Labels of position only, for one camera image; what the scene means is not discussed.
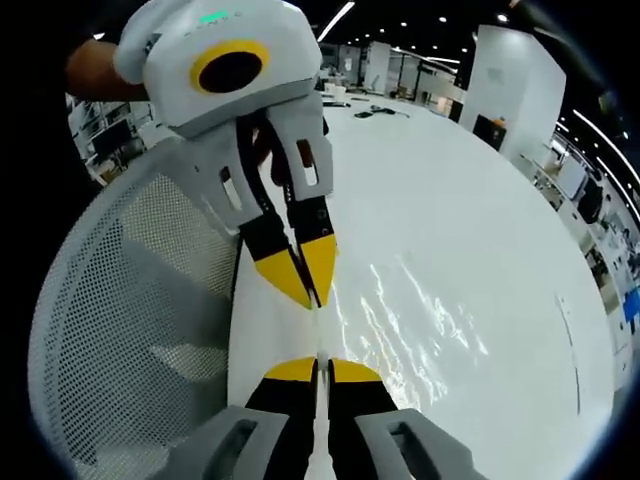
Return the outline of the person's left hand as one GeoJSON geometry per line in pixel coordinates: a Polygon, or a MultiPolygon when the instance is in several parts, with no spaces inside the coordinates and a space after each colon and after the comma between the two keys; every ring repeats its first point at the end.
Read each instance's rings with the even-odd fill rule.
{"type": "Polygon", "coordinates": [[[285,153],[275,134],[256,127],[253,130],[252,148],[258,166],[271,157],[271,179],[275,185],[282,187],[289,179],[289,170],[285,153]]]}

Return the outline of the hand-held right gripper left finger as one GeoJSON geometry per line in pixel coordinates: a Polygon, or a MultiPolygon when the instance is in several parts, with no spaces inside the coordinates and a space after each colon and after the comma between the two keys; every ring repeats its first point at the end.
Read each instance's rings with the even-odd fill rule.
{"type": "Polygon", "coordinates": [[[302,479],[314,448],[318,361],[269,370],[244,406],[229,406],[170,449],[155,479],[302,479]]]}

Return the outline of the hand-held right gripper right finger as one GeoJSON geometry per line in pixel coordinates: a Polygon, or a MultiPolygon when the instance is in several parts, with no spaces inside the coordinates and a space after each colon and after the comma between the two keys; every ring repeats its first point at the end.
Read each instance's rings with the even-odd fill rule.
{"type": "Polygon", "coordinates": [[[371,368],[328,362],[328,451],[338,479],[481,479],[471,450],[413,408],[399,408],[371,368]]]}

